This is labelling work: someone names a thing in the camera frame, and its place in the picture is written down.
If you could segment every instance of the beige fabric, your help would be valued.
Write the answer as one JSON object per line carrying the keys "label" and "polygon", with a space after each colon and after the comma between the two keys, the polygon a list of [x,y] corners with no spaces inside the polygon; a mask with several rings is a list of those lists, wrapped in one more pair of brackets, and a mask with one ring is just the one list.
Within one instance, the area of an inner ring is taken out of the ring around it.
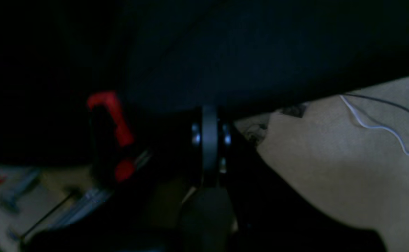
{"label": "beige fabric", "polygon": [[[409,77],[356,93],[409,107]],[[397,130],[409,150],[408,113],[347,99]],[[258,151],[318,209],[347,225],[374,228],[391,252],[409,251],[409,157],[389,132],[359,126],[338,96],[312,102],[302,119],[273,113]]]}

